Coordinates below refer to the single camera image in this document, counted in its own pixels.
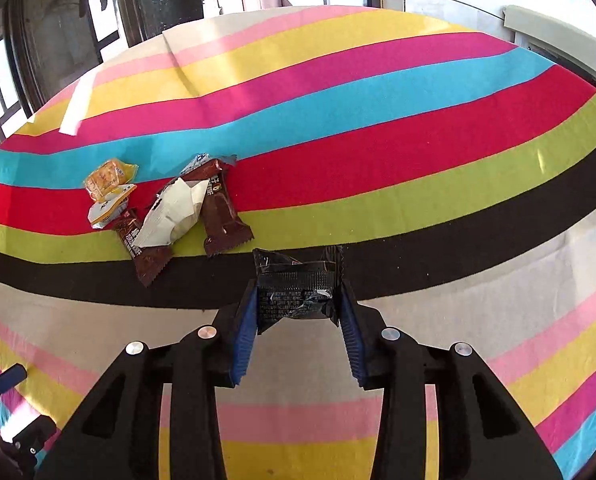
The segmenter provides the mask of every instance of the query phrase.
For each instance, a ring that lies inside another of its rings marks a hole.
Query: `striped tablecloth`
[[[145,206],[197,152],[238,156],[227,185],[255,240],[207,259],[199,224],[144,289],[116,234],[89,228],[82,181],[113,156],[138,164],[131,205]],[[565,478],[590,457],[596,89],[480,32],[335,6],[172,28],[3,143],[0,369],[29,371],[0,406],[3,434],[38,412],[63,427],[128,341],[210,322],[254,275],[252,248],[309,259],[326,244],[343,245],[357,296],[387,323],[472,343]],[[368,478],[380,393],[356,386],[331,323],[279,323],[218,401],[229,478]],[[168,426],[163,410],[163,449]]]

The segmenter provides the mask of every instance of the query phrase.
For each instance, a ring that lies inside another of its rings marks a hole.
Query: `black stripe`
[[[345,245],[345,273],[361,300],[440,285],[505,262],[596,209],[596,149],[540,187],[490,208],[412,233]],[[283,251],[308,261],[321,248]],[[99,303],[216,308],[239,301],[254,277],[251,254],[174,258],[150,288],[134,264],[33,264],[0,253],[0,282]]]

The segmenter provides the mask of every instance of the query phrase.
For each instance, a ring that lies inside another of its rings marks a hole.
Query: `black plastic wrapper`
[[[326,319],[338,325],[338,304],[342,282],[342,250],[329,246],[321,260],[302,263],[290,256],[254,249],[257,272],[258,334],[283,317]]]

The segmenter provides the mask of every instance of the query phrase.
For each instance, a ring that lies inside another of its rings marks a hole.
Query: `orange wrapped candy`
[[[112,158],[89,174],[83,184],[92,200],[106,202],[108,198],[105,197],[118,186],[131,182],[137,171],[138,166],[135,164],[125,164]]]

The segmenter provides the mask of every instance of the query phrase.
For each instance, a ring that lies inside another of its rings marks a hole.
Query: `metal pin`
[[[471,348],[469,343],[456,343],[454,348],[457,354],[463,355],[465,357],[473,353],[473,348]]]
[[[387,341],[395,341],[396,339],[400,339],[400,331],[397,328],[387,327],[380,332],[383,339]]]
[[[211,339],[216,336],[218,331],[211,325],[202,326],[198,329],[198,337],[200,339]]]
[[[124,351],[127,352],[127,354],[129,354],[129,355],[138,355],[143,350],[144,350],[144,345],[140,341],[134,341],[133,343],[129,343],[124,348]]]

